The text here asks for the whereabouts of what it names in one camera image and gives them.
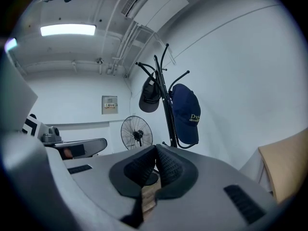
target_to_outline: black baseball cap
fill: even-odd
[[[154,112],[159,106],[160,91],[158,85],[150,77],[145,81],[139,99],[139,108],[147,113]]]
[[[201,109],[196,95],[183,84],[176,84],[170,92],[177,137],[185,144],[199,142],[198,128]]]

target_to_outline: ceiling light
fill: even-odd
[[[6,52],[8,52],[9,50],[13,49],[16,46],[17,46],[17,41],[15,38],[14,39],[12,38],[6,41],[4,49]]]
[[[52,26],[43,26],[40,28],[42,36],[57,35],[57,34],[84,34],[94,35],[94,25],[84,24],[60,24]]]

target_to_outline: coat rack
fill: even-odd
[[[189,70],[187,70],[186,73],[182,74],[179,78],[177,78],[175,81],[173,81],[171,86],[169,87],[169,89],[167,91],[166,84],[165,84],[165,79],[164,79],[164,74],[163,74],[163,70],[167,71],[167,69],[162,68],[162,67],[163,67],[164,56],[166,54],[168,46],[169,46],[169,44],[166,44],[166,47],[165,47],[162,59],[160,61],[160,64],[158,63],[157,56],[154,55],[154,61],[155,61],[156,69],[153,68],[152,66],[148,65],[148,64],[143,64],[143,63],[140,63],[140,62],[139,63],[135,63],[135,64],[138,65],[139,67],[141,67],[142,70],[159,87],[161,98],[163,100],[163,105],[164,105],[165,116],[166,116],[166,120],[167,120],[167,126],[168,126],[168,132],[169,132],[171,146],[172,147],[177,147],[177,145],[178,145],[182,149],[188,149],[188,148],[194,146],[197,143],[191,144],[191,145],[186,146],[186,147],[180,145],[180,142],[179,142],[179,139],[177,137],[176,130],[175,130],[175,126],[174,126],[174,116],[173,116],[173,113],[172,113],[172,103],[171,103],[171,98],[170,98],[170,92],[171,92],[172,86],[177,81],[182,79],[185,75],[189,74]],[[149,67],[152,70],[154,70],[156,76],[158,77],[157,80],[149,73],[149,71],[145,67]]]

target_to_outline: electrical box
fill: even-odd
[[[117,113],[117,96],[102,96],[102,115]]]

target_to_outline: standing fan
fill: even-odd
[[[128,150],[141,146],[150,146],[153,143],[152,131],[149,125],[138,116],[125,119],[121,127],[121,137]]]

